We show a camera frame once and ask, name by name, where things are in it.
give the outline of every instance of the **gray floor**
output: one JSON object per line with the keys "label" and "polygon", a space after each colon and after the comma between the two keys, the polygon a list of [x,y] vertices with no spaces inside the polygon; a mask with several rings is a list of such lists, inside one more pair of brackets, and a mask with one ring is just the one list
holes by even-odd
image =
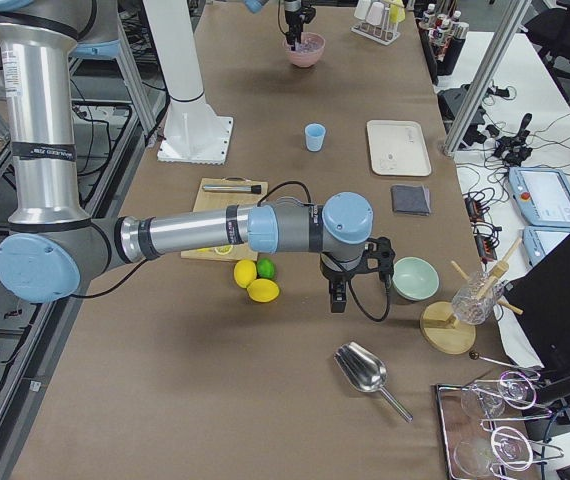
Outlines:
{"label": "gray floor", "polygon": [[[458,0],[457,8],[462,12],[462,20],[470,24],[471,30],[493,32],[496,31],[510,3],[507,0],[495,0],[495,3],[490,5],[489,0]],[[523,23],[545,8],[547,7],[542,0],[533,0]],[[567,61],[559,59],[556,65],[570,72],[570,64]],[[561,83],[569,97],[568,104],[570,105],[570,80],[561,80]]]}

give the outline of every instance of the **white table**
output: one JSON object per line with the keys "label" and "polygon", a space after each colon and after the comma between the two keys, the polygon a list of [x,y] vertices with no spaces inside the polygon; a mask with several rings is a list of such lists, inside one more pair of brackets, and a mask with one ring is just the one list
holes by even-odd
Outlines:
{"label": "white table", "polygon": [[[460,87],[462,84],[470,83],[492,35],[492,33],[485,32],[470,32],[454,73],[447,77],[439,77],[437,90]],[[484,107],[491,118],[490,122],[493,121],[505,131],[514,133],[518,131],[523,115],[531,113],[532,121],[528,127],[531,132],[545,130],[539,134],[542,139],[563,142],[564,145],[570,147],[570,139],[564,142],[570,137],[570,115],[567,115],[570,114],[570,108],[525,35],[517,34],[514,37],[494,75],[494,84],[500,88],[514,87],[516,97],[512,101],[493,97],[495,99],[493,105],[485,104]],[[549,127],[552,122],[564,115],[567,116]],[[531,146],[536,148],[549,143],[541,138],[530,139]],[[484,155],[489,156],[493,151],[493,140],[488,140],[484,147],[487,149],[486,152],[480,151],[483,146],[475,145],[473,148],[477,151],[459,151],[455,155],[454,160],[457,164],[472,165],[469,168],[458,169],[461,190],[464,193],[470,189],[477,191],[487,186],[495,186],[488,181],[488,175],[491,172],[483,167]],[[523,166],[548,165],[557,168],[568,164],[570,164],[570,149],[560,145],[549,145],[533,150],[531,157],[523,163]],[[570,174],[570,166],[562,170]],[[510,200],[495,203],[490,207],[489,219],[493,224],[503,227],[503,231],[500,232],[500,245],[497,248],[498,258],[501,258],[510,245],[521,236],[523,227],[527,225],[514,200],[511,200],[511,191]],[[531,268],[523,247],[512,256],[509,263],[510,270],[506,275],[509,279],[519,278]],[[507,335],[519,335],[518,332],[513,332],[513,328],[518,327],[518,323],[510,312],[506,312],[500,323],[501,332],[505,332],[503,335],[505,350],[511,355],[515,345],[510,345],[510,343],[516,343],[518,340],[506,340],[506,338],[508,338]],[[546,472],[549,473],[547,478],[558,478],[555,470],[570,465],[570,433],[555,437],[553,443],[564,449],[565,457],[549,463],[546,468]]]}

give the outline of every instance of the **wooden cutting board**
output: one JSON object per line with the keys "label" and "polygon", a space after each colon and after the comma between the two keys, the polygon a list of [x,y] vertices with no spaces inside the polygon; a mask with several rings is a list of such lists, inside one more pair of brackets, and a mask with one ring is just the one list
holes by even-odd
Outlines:
{"label": "wooden cutting board", "polygon": [[[203,185],[260,185],[262,194],[252,193],[218,193],[204,192]],[[267,193],[267,182],[255,180],[203,178],[198,186],[198,195],[194,202],[193,212],[204,210],[220,210],[228,205],[255,205],[258,200]],[[201,260],[218,260],[223,262],[235,262],[247,258],[256,261],[258,253],[249,249],[247,244],[227,245],[224,247],[199,248],[198,250],[186,250],[181,252],[183,258],[195,258]]]}

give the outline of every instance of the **silver scoop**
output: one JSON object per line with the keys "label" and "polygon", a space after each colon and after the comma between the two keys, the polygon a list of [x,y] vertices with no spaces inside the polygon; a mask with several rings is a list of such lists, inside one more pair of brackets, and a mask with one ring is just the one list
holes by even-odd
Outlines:
{"label": "silver scoop", "polygon": [[380,392],[407,422],[414,419],[412,414],[385,389],[387,369],[379,358],[356,342],[346,343],[340,347],[336,350],[334,358],[356,390],[364,393]]}

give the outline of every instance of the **brown table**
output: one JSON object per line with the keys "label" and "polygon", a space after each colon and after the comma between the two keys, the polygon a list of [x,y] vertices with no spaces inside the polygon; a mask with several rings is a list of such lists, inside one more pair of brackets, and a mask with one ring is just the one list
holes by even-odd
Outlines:
{"label": "brown table", "polygon": [[[189,211],[201,177],[302,180],[319,203],[358,192],[374,207],[374,235],[389,236],[397,258],[431,262],[441,279],[433,300],[450,299],[461,281],[449,261],[471,271],[478,259],[454,164],[440,153],[445,131],[416,30],[406,21],[400,39],[381,46],[350,32],[352,13],[318,8],[308,29],[326,38],[326,51],[302,70],[285,59],[274,9],[251,15],[239,4],[208,5],[197,47],[209,103],[235,118],[227,162],[167,164],[148,151],[123,214]],[[433,173],[419,181],[431,190],[431,216],[392,213],[390,186],[416,179],[371,171],[371,119],[421,124]],[[318,153],[303,147],[309,122],[328,130]],[[12,478],[444,478],[432,386],[466,383],[487,365],[427,344],[417,319],[429,302],[395,296],[381,324],[351,298],[345,314],[331,314],[317,255],[273,260],[282,293],[269,304],[234,285],[232,264],[179,254],[86,301]],[[382,312],[377,276],[354,283],[363,303]],[[484,355],[502,355],[494,322],[478,335]],[[387,364],[412,424],[347,383],[332,355],[351,340]]]}

